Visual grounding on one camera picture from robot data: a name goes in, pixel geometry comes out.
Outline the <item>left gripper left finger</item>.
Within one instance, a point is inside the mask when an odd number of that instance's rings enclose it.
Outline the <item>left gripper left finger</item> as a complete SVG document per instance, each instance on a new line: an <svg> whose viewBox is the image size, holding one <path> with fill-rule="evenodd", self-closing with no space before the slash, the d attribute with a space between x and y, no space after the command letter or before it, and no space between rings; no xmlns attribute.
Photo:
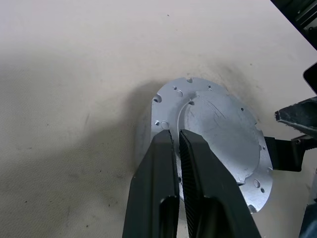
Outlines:
<svg viewBox="0 0 317 238"><path fill-rule="evenodd" d="M124 238L174 238L179 215L179 181L169 130L156 134L130 183Z"/></svg>

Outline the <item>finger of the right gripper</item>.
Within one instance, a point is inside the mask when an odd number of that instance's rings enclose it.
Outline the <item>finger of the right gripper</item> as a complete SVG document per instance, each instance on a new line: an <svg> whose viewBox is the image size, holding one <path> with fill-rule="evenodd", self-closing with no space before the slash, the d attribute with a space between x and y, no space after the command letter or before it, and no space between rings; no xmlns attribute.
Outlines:
<svg viewBox="0 0 317 238"><path fill-rule="evenodd" d="M273 170L279 171L300 172L305 152L317 147L317 140L308 135L292 140L280 140L268 136L264 139Z"/></svg>
<svg viewBox="0 0 317 238"><path fill-rule="evenodd" d="M274 113L277 122L311 137L317 136L317 98L312 97Z"/></svg>

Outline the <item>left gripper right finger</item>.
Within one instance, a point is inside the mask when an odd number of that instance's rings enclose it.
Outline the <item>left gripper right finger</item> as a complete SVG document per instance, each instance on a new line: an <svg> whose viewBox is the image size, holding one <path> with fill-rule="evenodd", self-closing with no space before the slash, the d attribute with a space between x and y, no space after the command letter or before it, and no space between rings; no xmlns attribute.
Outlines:
<svg viewBox="0 0 317 238"><path fill-rule="evenodd" d="M259 238L240 188L202 136L179 132L184 204L191 238Z"/></svg>

